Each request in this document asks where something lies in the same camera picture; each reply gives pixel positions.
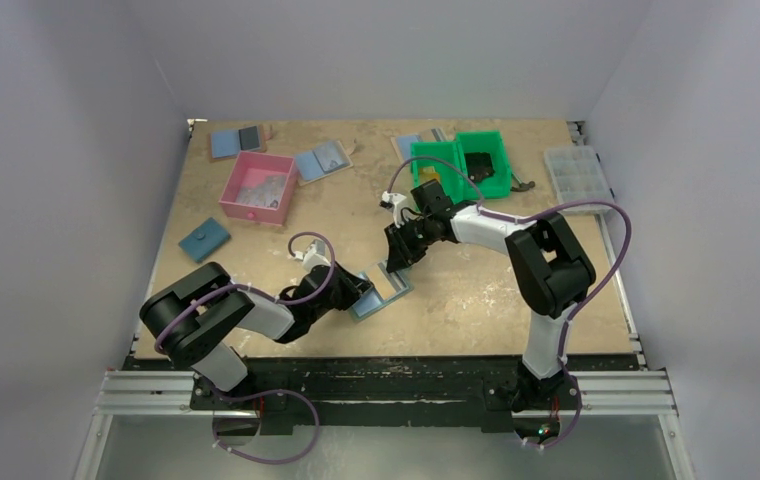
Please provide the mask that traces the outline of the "green card holder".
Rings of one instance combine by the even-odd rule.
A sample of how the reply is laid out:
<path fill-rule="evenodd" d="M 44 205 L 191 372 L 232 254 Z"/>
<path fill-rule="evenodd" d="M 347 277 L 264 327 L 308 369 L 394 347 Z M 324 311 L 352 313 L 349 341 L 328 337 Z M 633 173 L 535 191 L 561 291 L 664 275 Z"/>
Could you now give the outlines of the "green card holder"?
<path fill-rule="evenodd" d="M 370 281 L 372 288 L 349 309 L 352 320 L 361 322 L 412 291 L 413 285 L 407 273 L 407 269 L 390 273 L 385 261 L 360 271 L 357 276 Z"/>

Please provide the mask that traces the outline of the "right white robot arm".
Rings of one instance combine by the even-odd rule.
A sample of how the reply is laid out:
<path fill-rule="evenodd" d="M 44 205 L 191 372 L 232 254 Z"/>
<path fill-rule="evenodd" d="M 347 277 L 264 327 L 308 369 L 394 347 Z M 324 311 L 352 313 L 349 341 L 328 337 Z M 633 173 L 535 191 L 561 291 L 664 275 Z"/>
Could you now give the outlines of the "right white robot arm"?
<path fill-rule="evenodd" d="M 508 257 L 531 320 L 516 382 L 495 395 L 515 412 L 549 403 L 567 377 L 571 317 L 596 281 L 594 266 L 565 218 L 488 212 L 471 200 L 453 201 L 435 180 L 410 195 L 385 192 L 380 205 L 393 214 L 384 229 L 390 273 L 413 266 L 437 242 L 477 245 Z"/>

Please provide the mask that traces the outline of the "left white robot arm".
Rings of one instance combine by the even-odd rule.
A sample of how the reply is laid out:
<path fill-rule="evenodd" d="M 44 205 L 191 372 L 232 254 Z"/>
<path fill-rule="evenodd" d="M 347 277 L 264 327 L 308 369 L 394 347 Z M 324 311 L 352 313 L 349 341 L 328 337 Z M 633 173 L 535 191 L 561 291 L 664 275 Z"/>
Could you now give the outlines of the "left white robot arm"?
<path fill-rule="evenodd" d="M 145 301 L 139 318 L 154 336 L 156 351 L 174 367 L 208 380 L 228 408 L 240 409 L 253 399 L 253 374 L 226 344 L 228 334 L 239 328 L 288 344 L 372 289 L 372 282 L 335 263 L 312 267 L 298 285 L 274 297 L 232 282 L 220 264 L 209 262 Z"/>

